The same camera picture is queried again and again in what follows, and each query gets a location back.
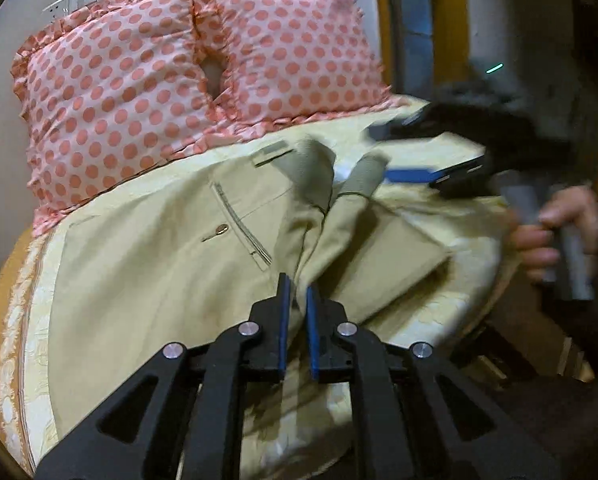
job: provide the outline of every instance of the yellow bedsheet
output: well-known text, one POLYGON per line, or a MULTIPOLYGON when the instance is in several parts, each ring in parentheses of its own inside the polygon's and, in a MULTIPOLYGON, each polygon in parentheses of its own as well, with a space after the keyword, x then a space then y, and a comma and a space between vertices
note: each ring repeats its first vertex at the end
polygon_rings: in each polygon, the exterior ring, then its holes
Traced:
MULTIPOLYGON (((306 133, 334 150, 337 154, 335 172, 345 176, 372 146, 364 134, 368 124, 408 115, 421 105, 423 102, 414 100, 408 107, 295 126, 248 144, 219 148, 180 160, 101 195, 72 213, 50 234, 34 240, 22 260, 9 295, 9 306, 3 313, 6 325, 3 326, 3 350, 0 353, 0 430, 13 456, 33 470, 57 441, 48 393, 48 323, 64 237, 71 223, 104 214, 139 196, 158 192, 183 175, 215 162, 252 153, 280 138, 292 141, 306 133), (7 335, 9 326, 12 326, 14 335, 7 335), (10 340, 19 341, 20 337, 21 346, 10 344, 10 340)), ((480 147, 450 135, 433 140, 386 143, 381 149, 392 158, 392 167, 428 166, 437 169, 473 158, 480 151, 480 147)), ((448 272, 416 288, 408 298, 409 304, 416 308, 404 310, 403 319, 392 332, 391 342, 407 346, 415 340, 438 343, 460 337, 487 312, 492 303, 486 299, 501 269, 502 258, 498 240, 500 226, 493 214, 500 210, 497 201, 449 203, 435 199, 422 186, 383 185, 377 197, 388 206, 402 208, 410 221, 454 252, 448 272)), ((504 266, 506 274, 509 274, 511 260, 504 260, 504 266)), ((377 317, 373 325, 381 325, 383 319, 382 316, 377 317)), ((333 420, 345 421, 348 402, 343 391, 333 391, 328 406, 333 420)), ((281 434, 265 446, 257 442, 245 443, 247 452, 260 453, 261 469, 271 478, 292 478, 291 475, 299 471, 295 471, 291 464, 304 456, 306 449, 300 442, 289 439, 294 424, 294 419, 288 417, 282 424, 281 434), (287 433, 284 433, 284 428, 288 428, 287 433)), ((338 436, 339 448, 343 452, 348 445, 348 435, 341 434, 339 430, 338 435, 333 434, 335 436, 338 436)))

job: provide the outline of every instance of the khaki pants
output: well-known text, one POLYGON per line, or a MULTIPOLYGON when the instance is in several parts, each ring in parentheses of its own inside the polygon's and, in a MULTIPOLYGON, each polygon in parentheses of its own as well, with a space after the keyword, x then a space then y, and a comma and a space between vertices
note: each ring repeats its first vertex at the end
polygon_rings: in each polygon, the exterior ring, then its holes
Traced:
POLYGON ((371 199, 386 160, 362 158, 333 190, 333 159, 310 137, 294 147, 278 142, 71 226, 49 334, 60 436, 164 344, 205 344, 247 319, 252 303, 273 296, 285 272, 298 305, 290 319, 288 377, 282 386, 253 391, 257 407, 244 424, 243 477, 257 478, 257 454, 279 416, 325 391, 309 381, 305 337, 297 337, 306 287, 319 283, 349 319, 364 322, 447 258, 371 199))

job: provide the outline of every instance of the pillow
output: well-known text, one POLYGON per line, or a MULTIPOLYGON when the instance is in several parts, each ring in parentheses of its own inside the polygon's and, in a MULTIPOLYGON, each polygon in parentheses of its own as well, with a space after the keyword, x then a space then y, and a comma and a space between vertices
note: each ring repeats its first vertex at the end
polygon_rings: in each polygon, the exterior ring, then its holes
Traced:
POLYGON ((28 38, 13 63, 36 235, 171 158, 235 142, 198 65, 191 0, 103 0, 28 38))
POLYGON ((201 56, 221 57, 225 49, 225 35, 214 0, 193 0, 195 29, 199 37, 201 56))
POLYGON ((216 31, 201 40, 228 59, 217 102, 231 133, 402 104, 381 81, 361 20, 355 0, 209 0, 197 21, 216 31))

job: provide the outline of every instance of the polka dot pillow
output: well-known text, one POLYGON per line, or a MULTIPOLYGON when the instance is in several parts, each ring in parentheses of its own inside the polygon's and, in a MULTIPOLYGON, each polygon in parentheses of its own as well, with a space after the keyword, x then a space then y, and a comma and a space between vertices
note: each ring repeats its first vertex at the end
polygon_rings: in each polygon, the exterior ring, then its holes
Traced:
POLYGON ((104 0, 28 38, 13 63, 34 233, 132 176, 234 142, 197 63, 192 0, 104 0))
POLYGON ((400 104, 355 0, 210 0, 197 17, 228 59, 218 102, 244 138, 400 104), (225 38, 220 43, 221 35, 225 38))

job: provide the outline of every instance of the green light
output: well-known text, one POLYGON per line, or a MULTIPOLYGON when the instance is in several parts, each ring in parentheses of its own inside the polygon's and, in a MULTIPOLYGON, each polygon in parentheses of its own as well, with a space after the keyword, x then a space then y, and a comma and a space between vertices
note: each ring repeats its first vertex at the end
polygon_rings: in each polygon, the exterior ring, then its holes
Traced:
POLYGON ((497 70, 499 70, 500 68, 503 68, 503 63, 498 64, 497 66, 492 67, 490 70, 488 70, 486 72, 486 74, 492 74, 493 72, 496 72, 497 70))

